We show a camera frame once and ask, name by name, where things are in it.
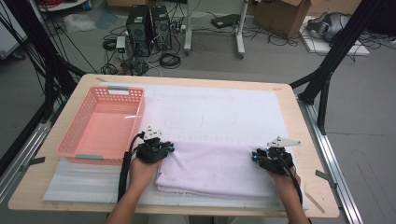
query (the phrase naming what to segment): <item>person's left hand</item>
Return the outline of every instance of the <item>person's left hand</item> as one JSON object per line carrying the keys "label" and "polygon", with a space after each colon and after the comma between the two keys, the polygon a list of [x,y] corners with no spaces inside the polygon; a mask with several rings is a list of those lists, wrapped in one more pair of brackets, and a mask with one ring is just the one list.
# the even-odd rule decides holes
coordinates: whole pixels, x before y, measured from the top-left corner
{"label": "person's left hand", "polygon": [[129,170],[130,185],[128,189],[143,191],[151,181],[154,171],[157,170],[161,162],[145,163],[138,158],[134,158]]}

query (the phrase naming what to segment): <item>folded cloth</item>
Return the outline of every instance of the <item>folded cloth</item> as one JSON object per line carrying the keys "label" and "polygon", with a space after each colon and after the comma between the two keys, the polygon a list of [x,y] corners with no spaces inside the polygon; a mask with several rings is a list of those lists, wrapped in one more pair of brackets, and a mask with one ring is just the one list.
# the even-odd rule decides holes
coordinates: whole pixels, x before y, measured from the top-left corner
{"label": "folded cloth", "polygon": [[274,198],[271,176],[251,159],[256,147],[207,142],[174,142],[156,185],[166,192],[219,197]]}

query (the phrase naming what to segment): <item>computer tower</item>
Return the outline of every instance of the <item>computer tower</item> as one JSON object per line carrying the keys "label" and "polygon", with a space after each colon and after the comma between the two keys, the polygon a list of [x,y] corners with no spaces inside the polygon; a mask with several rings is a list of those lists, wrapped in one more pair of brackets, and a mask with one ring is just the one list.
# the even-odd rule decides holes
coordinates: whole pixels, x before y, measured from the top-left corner
{"label": "computer tower", "polygon": [[151,8],[152,23],[154,26],[154,38],[157,43],[157,50],[171,49],[172,39],[170,31],[170,21],[165,6],[155,6]]}
{"label": "computer tower", "polygon": [[126,28],[131,40],[133,55],[148,57],[150,55],[149,44],[153,39],[149,6],[132,6],[126,21]]}

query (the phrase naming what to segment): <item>pink basket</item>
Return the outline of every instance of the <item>pink basket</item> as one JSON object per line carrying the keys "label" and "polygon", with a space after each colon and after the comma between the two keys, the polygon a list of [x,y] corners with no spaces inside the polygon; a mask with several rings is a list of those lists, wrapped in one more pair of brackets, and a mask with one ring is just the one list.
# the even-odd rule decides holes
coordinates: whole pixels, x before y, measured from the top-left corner
{"label": "pink basket", "polygon": [[58,155],[76,163],[121,165],[139,133],[144,109],[141,88],[91,87],[57,148]]}

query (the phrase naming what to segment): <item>floor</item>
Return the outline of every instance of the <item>floor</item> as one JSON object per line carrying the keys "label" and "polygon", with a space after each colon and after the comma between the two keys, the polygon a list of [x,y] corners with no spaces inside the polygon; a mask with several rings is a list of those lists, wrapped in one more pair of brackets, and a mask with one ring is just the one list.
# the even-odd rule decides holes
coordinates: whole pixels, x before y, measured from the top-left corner
{"label": "floor", "polygon": [[[93,21],[109,16],[101,8],[88,12],[74,8],[65,13],[85,13]],[[211,18],[208,15],[194,22],[210,26]],[[123,25],[125,20],[120,16],[105,24],[108,26],[106,29],[69,34],[95,70],[104,63],[103,36]],[[252,26],[251,18],[247,18],[247,26]],[[92,72],[64,35],[61,39],[66,43],[71,63]],[[246,55],[241,60],[236,55],[235,40],[231,35],[200,32],[193,35],[190,55],[186,56],[183,51],[179,53],[182,61],[179,68],[168,70],[159,67],[161,73],[150,69],[145,76],[291,83],[313,72],[323,60],[322,56],[308,53],[301,42],[297,46],[277,46],[267,40],[268,35],[262,34],[253,39],[245,37]],[[278,45],[284,43],[279,39],[273,41]],[[396,114],[393,98],[396,93],[396,50],[384,46],[369,50],[370,56],[356,57],[356,62],[345,58],[335,71],[330,87],[326,131],[363,222],[395,223],[396,175],[392,170],[396,157],[393,149],[396,146],[393,121]],[[32,71],[27,59],[0,62],[0,156],[44,100]],[[55,218],[58,223],[103,223],[106,218],[103,213],[10,211],[7,208],[10,194],[0,205],[1,223],[51,223]],[[145,216],[139,218],[140,223],[145,223]],[[191,223],[209,221],[209,217],[191,217]],[[334,219],[313,218],[312,221],[347,223],[342,215]],[[270,218],[269,223],[287,223],[287,220]]]}

